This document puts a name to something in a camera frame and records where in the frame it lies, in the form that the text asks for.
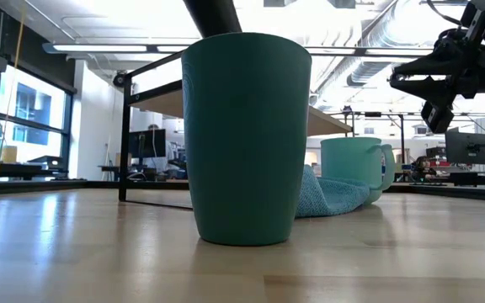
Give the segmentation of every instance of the microfiber cloth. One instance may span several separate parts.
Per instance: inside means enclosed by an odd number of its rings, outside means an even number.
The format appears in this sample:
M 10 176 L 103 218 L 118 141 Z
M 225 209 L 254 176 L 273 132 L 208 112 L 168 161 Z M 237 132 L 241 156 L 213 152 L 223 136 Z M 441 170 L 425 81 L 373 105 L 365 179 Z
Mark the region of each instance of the microfiber cloth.
M 368 184 L 341 178 L 317 178 L 305 165 L 296 218 L 342 215 L 364 204 L 370 196 Z

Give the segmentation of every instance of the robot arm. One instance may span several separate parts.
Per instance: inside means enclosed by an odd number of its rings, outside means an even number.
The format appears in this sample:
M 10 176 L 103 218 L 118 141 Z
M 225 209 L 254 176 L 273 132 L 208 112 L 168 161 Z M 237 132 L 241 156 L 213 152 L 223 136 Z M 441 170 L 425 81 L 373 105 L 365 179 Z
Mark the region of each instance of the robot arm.
M 420 114 L 434 133 L 445 132 L 454 118 L 456 95 L 474 98 L 485 93 L 485 45 L 481 45 L 485 40 L 485 0 L 471 0 L 460 22 L 467 29 L 444 31 L 432 53 L 396 67 L 390 79 L 391 87 L 426 100 Z M 410 80 L 412 76 L 426 78 Z

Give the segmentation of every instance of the teal cup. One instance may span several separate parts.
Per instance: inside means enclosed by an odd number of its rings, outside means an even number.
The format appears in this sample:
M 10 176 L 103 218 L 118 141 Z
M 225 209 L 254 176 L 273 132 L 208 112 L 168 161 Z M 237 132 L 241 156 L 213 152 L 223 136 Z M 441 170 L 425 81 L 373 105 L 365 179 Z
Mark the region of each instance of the teal cup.
M 184 139 L 201 237 L 285 241 L 301 191 L 312 58 L 273 35 L 217 35 L 182 56 Z
M 381 176 L 381 154 L 385 156 L 385 177 Z M 394 181 L 394 155 L 390 144 L 377 138 L 335 138 L 321 141 L 321 164 L 324 178 L 348 178 L 366 182 L 370 196 L 365 204 L 381 197 Z

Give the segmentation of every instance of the shelf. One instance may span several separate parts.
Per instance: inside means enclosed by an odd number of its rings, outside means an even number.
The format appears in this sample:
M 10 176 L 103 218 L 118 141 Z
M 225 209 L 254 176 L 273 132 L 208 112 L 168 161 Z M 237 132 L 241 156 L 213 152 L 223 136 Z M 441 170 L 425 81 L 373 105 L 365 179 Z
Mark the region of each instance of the shelf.
M 159 88 L 131 96 L 130 106 L 183 118 L 182 82 L 176 81 Z M 351 126 L 337 120 L 312 106 L 308 109 L 308 136 L 344 134 Z

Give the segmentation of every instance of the yellow cable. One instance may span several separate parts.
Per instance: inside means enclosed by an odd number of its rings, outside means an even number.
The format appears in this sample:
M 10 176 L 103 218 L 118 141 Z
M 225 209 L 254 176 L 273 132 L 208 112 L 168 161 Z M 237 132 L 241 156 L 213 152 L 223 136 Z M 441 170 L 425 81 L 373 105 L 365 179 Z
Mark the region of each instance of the yellow cable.
M 25 9 L 26 9 L 26 6 L 25 6 L 25 2 L 24 2 L 24 6 L 22 7 L 22 16 L 21 16 L 21 19 L 20 19 L 20 31 L 18 33 L 18 43 L 16 45 L 16 55 L 14 56 L 14 74 L 13 74 L 13 81 L 12 81 L 12 86 L 11 88 L 14 87 L 14 84 L 16 83 L 16 72 L 18 70 L 18 61 L 19 61 L 19 57 L 20 57 L 20 46 L 22 45 L 22 35 L 24 33 L 24 20 L 25 20 Z M 8 95 L 8 103 L 7 103 L 7 113 L 5 114 L 5 119 L 3 120 L 4 121 L 4 127 L 3 127 L 3 138 L 1 140 L 1 146 L 0 146 L 0 167 L 1 167 L 1 161 L 3 159 L 3 143 L 5 142 L 5 135 L 6 135 L 6 132 L 7 132 L 7 122 L 8 122 L 8 112 L 10 110 L 10 99 L 12 97 L 12 89 Z

